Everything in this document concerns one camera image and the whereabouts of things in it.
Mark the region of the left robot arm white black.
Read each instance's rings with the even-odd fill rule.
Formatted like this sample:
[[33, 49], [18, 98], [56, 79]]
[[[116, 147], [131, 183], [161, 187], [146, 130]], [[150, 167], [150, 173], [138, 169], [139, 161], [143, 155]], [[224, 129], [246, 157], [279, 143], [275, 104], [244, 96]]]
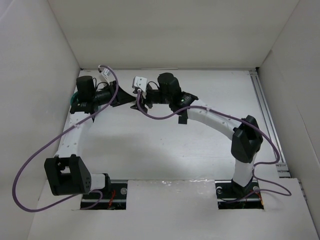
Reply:
[[109, 175], [88, 170], [82, 159], [83, 145], [103, 107], [121, 106], [133, 102], [135, 98], [119, 87], [115, 80], [98, 88], [90, 75], [78, 77], [76, 88], [67, 119], [70, 131], [61, 138], [54, 157], [44, 162], [47, 180], [55, 196], [86, 195], [94, 190], [109, 193], [112, 190]]

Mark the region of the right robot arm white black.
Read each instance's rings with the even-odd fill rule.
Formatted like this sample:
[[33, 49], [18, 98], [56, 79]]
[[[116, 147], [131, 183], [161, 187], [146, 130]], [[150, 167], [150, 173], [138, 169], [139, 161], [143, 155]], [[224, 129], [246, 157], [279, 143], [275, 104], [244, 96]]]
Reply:
[[145, 77], [133, 78], [132, 88], [137, 95], [134, 108], [148, 116], [154, 104], [168, 105], [179, 124], [193, 120], [225, 135], [231, 141], [230, 152], [235, 159], [231, 189], [238, 196], [248, 193], [256, 155], [263, 143], [257, 120], [251, 115], [238, 119], [213, 110], [197, 96], [182, 91], [172, 73], [161, 73], [157, 82], [158, 88], [152, 89]]

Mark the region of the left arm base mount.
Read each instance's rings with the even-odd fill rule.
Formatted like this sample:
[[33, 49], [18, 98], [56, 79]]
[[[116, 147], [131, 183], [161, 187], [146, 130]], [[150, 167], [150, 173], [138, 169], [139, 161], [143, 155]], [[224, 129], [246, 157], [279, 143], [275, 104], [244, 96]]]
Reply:
[[126, 210], [127, 208], [127, 193], [128, 181], [127, 180], [112, 180], [111, 190], [99, 190], [102, 192], [102, 199], [97, 192], [83, 195], [81, 197], [80, 208], [86, 210]]

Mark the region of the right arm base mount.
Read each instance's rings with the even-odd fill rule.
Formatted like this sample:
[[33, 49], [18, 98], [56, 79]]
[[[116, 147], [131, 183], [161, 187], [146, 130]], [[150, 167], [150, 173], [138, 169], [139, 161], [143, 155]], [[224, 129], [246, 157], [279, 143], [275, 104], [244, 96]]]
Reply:
[[257, 180], [245, 188], [237, 186], [232, 180], [216, 180], [216, 197], [219, 210], [264, 209], [262, 196], [254, 190], [259, 189]]

